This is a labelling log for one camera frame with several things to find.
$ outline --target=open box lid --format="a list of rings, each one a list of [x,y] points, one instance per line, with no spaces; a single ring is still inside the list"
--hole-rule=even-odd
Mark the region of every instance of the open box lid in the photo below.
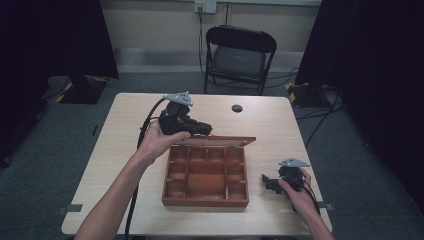
[[[244,147],[256,140],[256,137],[235,136],[192,136],[176,143],[180,146]]]

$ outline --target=wooden box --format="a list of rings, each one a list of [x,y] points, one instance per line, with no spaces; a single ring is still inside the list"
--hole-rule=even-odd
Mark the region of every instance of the wooden box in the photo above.
[[[244,146],[255,137],[193,136],[169,149],[165,206],[246,207]]]

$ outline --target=black controller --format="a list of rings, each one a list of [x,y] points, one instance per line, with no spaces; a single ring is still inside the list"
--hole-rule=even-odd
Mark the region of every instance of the black controller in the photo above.
[[[303,174],[299,168],[281,167],[278,172],[280,177],[287,181],[296,192],[300,192],[303,186]]]
[[[303,174],[297,167],[280,167],[278,170],[281,179],[285,180],[297,192],[300,192],[303,186]],[[262,181],[265,183],[265,188],[275,191],[280,194],[284,189],[278,184],[278,179],[270,179],[262,174]]]
[[[159,117],[162,132],[166,135],[172,135],[181,131],[187,131],[192,136],[195,134],[209,135],[212,131],[212,126],[191,119],[187,115],[189,111],[190,109],[185,105],[169,102]]]

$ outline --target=chair seat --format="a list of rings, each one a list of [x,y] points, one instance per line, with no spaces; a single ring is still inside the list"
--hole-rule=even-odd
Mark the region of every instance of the chair seat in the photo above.
[[[261,80],[266,54],[218,46],[211,62],[212,74],[235,75]]]

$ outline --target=black chair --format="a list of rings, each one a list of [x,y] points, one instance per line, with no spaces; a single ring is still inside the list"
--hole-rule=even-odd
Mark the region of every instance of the black chair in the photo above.
[[[206,33],[207,56],[204,94],[208,76],[258,85],[262,95],[271,61],[277,49],[275,39],[262,31],[219,25]]]

